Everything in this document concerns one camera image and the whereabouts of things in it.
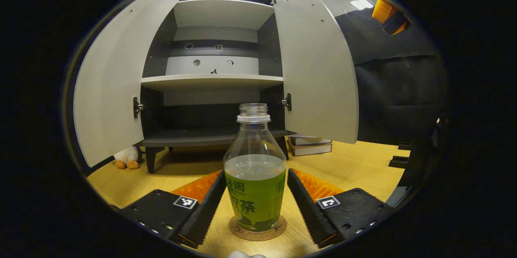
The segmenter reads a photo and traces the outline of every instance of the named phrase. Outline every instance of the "cabinet leg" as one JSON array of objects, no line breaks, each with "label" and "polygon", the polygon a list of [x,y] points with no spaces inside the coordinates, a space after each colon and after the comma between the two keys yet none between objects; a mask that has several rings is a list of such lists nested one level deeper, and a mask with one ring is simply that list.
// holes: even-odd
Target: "cabinet leg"
[{"label": "cabinet leg", "polygon": [[147,171],[149,173],[155,173],[155,159],[156,153],[163,150],[163,147],[146,147],[145,148],[145,161],[147,164]]},{"label": "cabinet leg", "polygon": [[280,149],[282,149],[283,153],[286,155],[286,160],[289,160],[289,154],[288,154],[288,147],[286,145],[286,138],[285,137],[278,137],[275,138],[278,145],[280,146]]}]

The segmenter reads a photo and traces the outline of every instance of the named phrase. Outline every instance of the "green bottle label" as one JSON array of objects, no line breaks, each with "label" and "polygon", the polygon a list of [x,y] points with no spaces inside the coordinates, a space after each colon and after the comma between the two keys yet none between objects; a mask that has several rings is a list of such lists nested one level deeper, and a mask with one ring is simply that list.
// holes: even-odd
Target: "green bottle label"
[{"label": "green bottle label", "polygon": [[253,232],[273,228],[279,217],[286,184],[286,170],[264,180],[243,180],[225,173],[231,206],[238,223]]}]

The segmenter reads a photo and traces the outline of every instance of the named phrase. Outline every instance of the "cork coaster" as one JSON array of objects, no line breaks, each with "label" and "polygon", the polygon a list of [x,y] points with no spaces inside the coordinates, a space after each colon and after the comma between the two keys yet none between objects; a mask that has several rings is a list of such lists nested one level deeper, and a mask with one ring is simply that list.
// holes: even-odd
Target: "cork coaster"
[{"label": "cork coaster", "polygon": [[278,219],[277,225],[274,226],[271,230],[267,230],[264,232],[251,232],[243,229],[238,223],[237,218],[233,217],[229,220],[229,230],[241,239],[248,241],[266,241],[271,240],[280,236],[288,227],[288,222],[283,215],[280,215]]}]

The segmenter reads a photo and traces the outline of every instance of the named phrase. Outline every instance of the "black fabric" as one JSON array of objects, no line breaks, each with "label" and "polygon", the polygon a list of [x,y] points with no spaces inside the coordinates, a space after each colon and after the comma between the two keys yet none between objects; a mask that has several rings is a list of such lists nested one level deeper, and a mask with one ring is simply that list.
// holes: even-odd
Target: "black fabric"
[{"label": "black fabric", "polygon": [[373,9],[336,17],[354,61],[360,141],[398,145],[432,134],[445,108],[447,72],[425,31],[390,36]]}]

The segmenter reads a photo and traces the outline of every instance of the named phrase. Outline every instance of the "white shelf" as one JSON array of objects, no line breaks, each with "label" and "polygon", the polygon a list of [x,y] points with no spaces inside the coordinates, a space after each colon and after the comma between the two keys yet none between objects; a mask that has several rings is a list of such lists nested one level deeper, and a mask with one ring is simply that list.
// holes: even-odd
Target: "white shelf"
[{"label": "white shelf", "polygon": [[214,26],[259,30],[273,7],[245,0],[184,0],[174,6],[178,28]]},{"label": "white shelf", "polygon": [[161,92],[177,89],[188,90],[257,90],[281,85],[279,76],[256,76],[252,74],[178,74],[142,78],[142,85]]}]

